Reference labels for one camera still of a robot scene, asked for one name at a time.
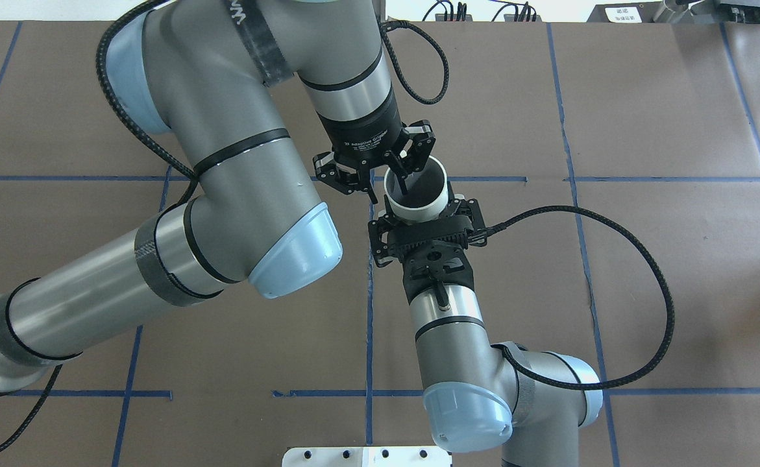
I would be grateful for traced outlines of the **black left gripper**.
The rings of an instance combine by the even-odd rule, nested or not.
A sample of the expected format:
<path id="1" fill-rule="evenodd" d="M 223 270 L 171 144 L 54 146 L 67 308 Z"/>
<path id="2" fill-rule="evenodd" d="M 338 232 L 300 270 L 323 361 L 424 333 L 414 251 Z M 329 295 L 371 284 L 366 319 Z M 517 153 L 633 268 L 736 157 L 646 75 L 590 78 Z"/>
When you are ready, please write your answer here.
<path id="1" fill-rule="evenodd" d="M 365 194 L 371 204 L 378 204 L 373 171 L 383 165 L 383 154 L 397 178 L 398 189 L 407 195 L 406 179 L 423 171 L 434 147 L 434 131 L 427 119 L 403 127 L 394 91 L 377 109 L 359 119 L 336 121 L 318 116 L 332 152 L 313 157 L 315 177 L 341 194 Z"/>

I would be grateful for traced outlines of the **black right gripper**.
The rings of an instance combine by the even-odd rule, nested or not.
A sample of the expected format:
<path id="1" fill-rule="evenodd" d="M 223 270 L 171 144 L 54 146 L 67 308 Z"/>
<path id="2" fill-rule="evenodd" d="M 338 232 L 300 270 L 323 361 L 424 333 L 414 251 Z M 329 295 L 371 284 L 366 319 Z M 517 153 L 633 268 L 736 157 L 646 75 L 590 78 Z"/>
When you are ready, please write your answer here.
<path id="1" fill-rule="evenodd" d="M 465 255 L 471 247 L 486 247 L 486 227 L 480 201 L 455 194 L 448 203 L 448 217 L 420 224 L 401 225 L 394 213 L 380 211 L 368 222 L 374 266 L 385 268 L 398 258 L 406 299 L 413 299 L 436 285 L 460 285 L 474 290 L 474 270 Z M 389 234 L 389 243 L 385 240 Z"/>

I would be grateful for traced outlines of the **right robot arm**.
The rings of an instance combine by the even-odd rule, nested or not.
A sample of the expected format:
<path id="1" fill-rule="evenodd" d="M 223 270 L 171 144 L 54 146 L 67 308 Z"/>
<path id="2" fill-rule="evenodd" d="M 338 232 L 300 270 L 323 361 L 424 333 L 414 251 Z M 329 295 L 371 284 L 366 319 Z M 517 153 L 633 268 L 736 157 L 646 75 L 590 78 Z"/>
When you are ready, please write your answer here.
<path id="1" fill-rule="evenodd" d="M 369 222 L 374 260 L 402 265 L 424 408 L 434 444 L 448 452 L 502 448 L 504 466 L 578 466 L 579 431 L 597 419 L 601 390 L 590 364 L 556 352 L 492 343 L 466 256 L 481 225 L 471 200 L 422 215 L 391 197 Z"/>

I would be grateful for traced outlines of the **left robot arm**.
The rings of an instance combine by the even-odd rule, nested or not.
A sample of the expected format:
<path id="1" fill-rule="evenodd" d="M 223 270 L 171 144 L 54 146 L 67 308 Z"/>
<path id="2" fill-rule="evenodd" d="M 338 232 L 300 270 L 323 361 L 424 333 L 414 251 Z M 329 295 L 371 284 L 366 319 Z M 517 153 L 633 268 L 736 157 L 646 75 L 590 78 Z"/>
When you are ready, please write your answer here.
<path id="1" fill-rule="evenodd" d="M 368 194 L 389 167 L 404 188 L 434 136 L 404 124 L 371 1 L 149 1 L 101 39 L 116 115 L 152 150 L 173 133 L 204 191 L 104 247 L 0 294 L 0 397 L 121 332 L 249 281 L 302 289 L 342 257 L 270 89 L 299 77 L 330 140 L 315 177 Z"/>

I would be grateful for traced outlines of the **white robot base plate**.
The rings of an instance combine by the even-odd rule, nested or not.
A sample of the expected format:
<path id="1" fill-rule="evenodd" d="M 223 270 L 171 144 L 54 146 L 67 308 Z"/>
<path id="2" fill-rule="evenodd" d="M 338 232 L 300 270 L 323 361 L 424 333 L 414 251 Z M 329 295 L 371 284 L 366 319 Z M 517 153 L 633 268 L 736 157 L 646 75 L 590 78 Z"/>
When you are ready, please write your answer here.
<path id="1" fill-rule="evenodd" d="M 288 449 L 282 466 L 452 466 L 438 446 L 345 446 Z"/>

